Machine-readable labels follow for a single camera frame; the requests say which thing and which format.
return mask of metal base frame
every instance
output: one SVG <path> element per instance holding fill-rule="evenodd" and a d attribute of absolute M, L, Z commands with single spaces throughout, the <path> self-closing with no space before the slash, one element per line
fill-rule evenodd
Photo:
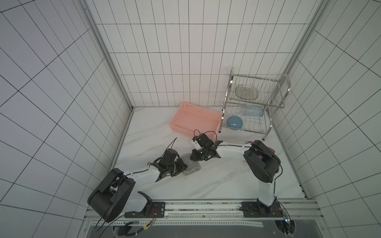
<path fill-rule="evenodd" d="M 292 220 L 317 220 L 321 232 L 328 232 L 324 218 L 316 200 L 305 198 L 278 199 L 289 213 Z M 279 217 L 245 218 L 239 208 L 242 202 L 256 200 L 160 200 L 165 202 L 163 218 L 157 218 L 153 225 L 248 225 L 261 227 L 262 220 L 279 220 Z M 85 238 L 91 226 L 95 226 L 99 215 L 88 209 L 84 218 L 79 238 Z M 133 225 L 141 226 L 149 223 L 147 218 L 125 218 L 113 222 L 113 225 L 124 225 L 134 221 Z"/>

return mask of rack leg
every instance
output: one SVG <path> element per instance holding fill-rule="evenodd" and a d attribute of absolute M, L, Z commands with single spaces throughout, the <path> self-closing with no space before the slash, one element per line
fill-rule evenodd
<path fill-rule="evenodd" d="M 264 137 L 262 138 L 263 141 L 264 141 L 264 140 L 266 139 L 266 137 L 269 135 L 271 129 L 272 129 L 272 125 L 270 125 L 270 129 L 266 132 L 266 135 L 264 135 Z"/>

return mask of grid tile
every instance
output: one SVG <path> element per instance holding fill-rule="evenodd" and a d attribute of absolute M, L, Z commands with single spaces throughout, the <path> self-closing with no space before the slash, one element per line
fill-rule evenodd
<path fill-rule="evenodd" d="M 116 1 L 109 6 L 97 0 L 90 3 L 90 10 L 118 73 L 134 75 L 124 84 L 133 105 L 179 105 L 188 98 L 179 93 L 190 95 L 196 105 L 220 105 L 227 81 L 218 75 L 229 74 L 232 66 L 240 74 L 269 78 L 281 74 L 316 1 L 299 2 Z M 298 11 L 301 17 L 294 16 Z M 138 80 L 140 74 L 146 80 Z M 150 74 L 155 83 L 140 85 Z M 208 79 L 217 75 L 220 87 L 209 88 L 211 84 L 200 83 L 199 76 L 195 85 L 192 75 L 199 74 Z M 165 82 L 157 81 L 159 75 Z"/>
<path fill-rule="evenodd" d="M 293 69 L 285 119 L 274 119 L 307 196 L 328 198 L 319 205 L 332 237 L 380 229 L 380 5 L 332 1 Z"/>

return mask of dish rack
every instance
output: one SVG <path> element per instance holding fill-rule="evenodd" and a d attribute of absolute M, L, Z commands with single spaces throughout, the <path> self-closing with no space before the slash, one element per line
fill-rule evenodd
<path fill-rule="evenodd" d="M 226 89 L 224 105 L 222 109 L 222 127 L 231 128 L 241 131 L 249 131 L 254 133 L 265 134 L 262 140 L 265 140 L 272 128 L 272 118 L 270 117 L 269 108 L 284 108 L 285 99 L 291 91 L 291 81 L 287 74 L 283 74 L 280 80 L 251 77 L 248 75 L 233 74 L 234 69 L 230 72 L 229 82 Z M 283 95 L 280 90 L 282 80 L 287 83 L 288 89 Z M 254 105 L 264 109 L 262 117 L 245 116 L 242 114 L 243 105 Z M 237 116 L 242 119 L 241 128 L 232 128 L 227 125 L 227 120 L 231 116 Z"/>

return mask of black motor housing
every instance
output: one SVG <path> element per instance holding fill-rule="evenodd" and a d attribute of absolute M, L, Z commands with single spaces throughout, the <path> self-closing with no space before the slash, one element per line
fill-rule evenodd
<path fill-rule="evenodd" d="M 118 191 L 111 189 L 111 185 L 119 185 Z M 90 194 L 87 203 L 106 221 L 111 222 L 119 216 L 128 197 L 134 188 L 135 181 L 124 176 L 123 172 L 115 168 L 101 181 Z"/>
<path fill-rule="evenodd" d="M 279 171 L 280 159 L 261 141 L 254 141 L 243 154 L 250 169 L 260 181 L 272 183 Z"/>

